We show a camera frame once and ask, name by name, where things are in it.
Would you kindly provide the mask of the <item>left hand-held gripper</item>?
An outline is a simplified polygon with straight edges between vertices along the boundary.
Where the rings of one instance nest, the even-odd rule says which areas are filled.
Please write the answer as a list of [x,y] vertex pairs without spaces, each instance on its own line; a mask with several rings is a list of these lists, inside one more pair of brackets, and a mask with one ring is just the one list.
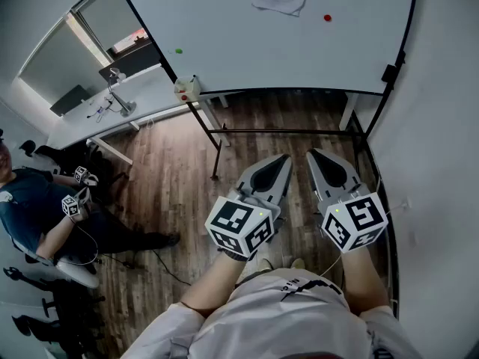
[[240,257],[252,257],[274,235],[278,206],[286,196],[293,162],[290,155],[274,155],[246,168],[237,190],[218,197],[205,227],[216,246]]

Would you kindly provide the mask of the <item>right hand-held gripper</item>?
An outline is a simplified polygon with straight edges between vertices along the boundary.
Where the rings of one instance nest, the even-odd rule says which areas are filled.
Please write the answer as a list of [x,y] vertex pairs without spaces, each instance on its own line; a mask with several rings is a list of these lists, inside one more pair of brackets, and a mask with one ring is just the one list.
[[312,189],[322,200],[321,230],[343,253],[374,243],[388,225],[379,195],[359,184],[353,165],[332,152],[312,148],[306,160]]

